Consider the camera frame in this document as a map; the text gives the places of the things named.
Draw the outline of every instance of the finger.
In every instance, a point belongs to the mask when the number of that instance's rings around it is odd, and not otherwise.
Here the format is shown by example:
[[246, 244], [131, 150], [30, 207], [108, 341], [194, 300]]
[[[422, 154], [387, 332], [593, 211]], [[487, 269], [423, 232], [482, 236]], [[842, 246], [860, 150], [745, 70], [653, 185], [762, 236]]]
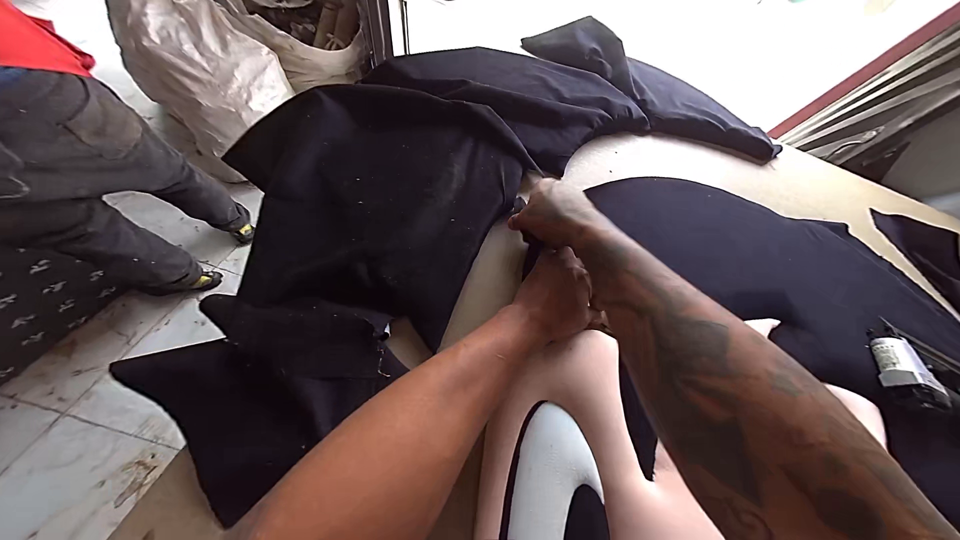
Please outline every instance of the finger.
[[564, 262], [567, 268], [583, 268], [584, 264], [573, 255], [573, 250], [569, 246], [563, 246], [557, 250], [557, 255], [560, 256], [560, 260]]

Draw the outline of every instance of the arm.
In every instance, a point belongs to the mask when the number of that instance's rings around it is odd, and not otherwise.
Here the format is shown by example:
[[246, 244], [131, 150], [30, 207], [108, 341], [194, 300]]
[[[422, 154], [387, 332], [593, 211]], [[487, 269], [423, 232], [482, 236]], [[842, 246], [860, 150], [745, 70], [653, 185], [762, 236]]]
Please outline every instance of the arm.
[[354, 411], [228, 538], [426, 537], [516, 368], [582, 330], [588, 299], [572, 252], [544, 254], [511, 305]]
[[543, 181], [510, 226], [583, 261], [655, 431], [727, 538], [960, 538], [796, 360], [582, 192]]

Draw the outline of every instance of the tiled floor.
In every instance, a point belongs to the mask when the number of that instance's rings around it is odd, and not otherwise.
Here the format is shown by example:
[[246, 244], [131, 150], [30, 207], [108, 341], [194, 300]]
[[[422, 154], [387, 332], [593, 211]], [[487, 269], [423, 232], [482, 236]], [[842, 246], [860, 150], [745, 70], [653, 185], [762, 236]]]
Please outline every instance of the tiled floor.
[[[111, 86], [181, 149], [189, 133], [135, 86], [113, 43], [103, 0], [14, 0], [53, 19], [62, 35], [97, 60], [94, 75]], [[230, 184], [255, 219], [262, 193]], [[236, 292], [249, 247], [141, 193], [108, 201], [138, 225], [225, 273], [214, 292]], [[155, 298], [128, 293], [23, 373], [0, 386], [0, 538], [103, 540], [183, 446], [158, 406], [107, 372], [118, 359], [215, 339], [198, 310], [203, 295]]]

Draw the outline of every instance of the leg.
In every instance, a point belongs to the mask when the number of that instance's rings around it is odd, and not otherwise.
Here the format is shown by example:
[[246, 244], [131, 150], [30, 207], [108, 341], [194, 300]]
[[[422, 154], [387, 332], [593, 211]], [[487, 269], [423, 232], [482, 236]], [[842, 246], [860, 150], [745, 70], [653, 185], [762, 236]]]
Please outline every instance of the leg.
[[143, 191], [218, 229], [249, 223], [227, 190], [94, 79], [28, 70], [0, 95], [0, 143], [24, 163], [23, 201]]
[[66, 253], [139, 288], [185, 290], [203, 272], [193, 256], [100, 199], [0, 207], [0, 243]]
[[150, 193], [221, 231], [233, 233], [250, 224], [250, 212], [235, 202], [221, 183], [193, 166], [148, 128], [144, 129], [144, 152], [154, 155], [151, 161], [163, 161], [166, 180], [156, 183], [162, 187], [144, 185], [133, 190]]

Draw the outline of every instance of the person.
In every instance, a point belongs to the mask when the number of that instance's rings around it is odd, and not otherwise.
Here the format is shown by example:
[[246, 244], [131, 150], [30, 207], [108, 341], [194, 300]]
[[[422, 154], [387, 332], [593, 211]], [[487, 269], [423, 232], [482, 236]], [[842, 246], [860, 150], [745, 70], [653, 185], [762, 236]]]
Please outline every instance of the person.
[[724, 537], [960, 538], [834, 394], [581, 191], [540, 181], [509, 226], [556, 250], [514, 301], [354, 411], [226, 538], [426, 537], [514, 373], [597, 310]]
[[208, 290], [182, 248], [137, 227], [101, 198], [150, 193], [250, 243], [250, 213], [91, 77], [94, 60], [0, 0], [0, 244], [87, 260], [152, 294]]

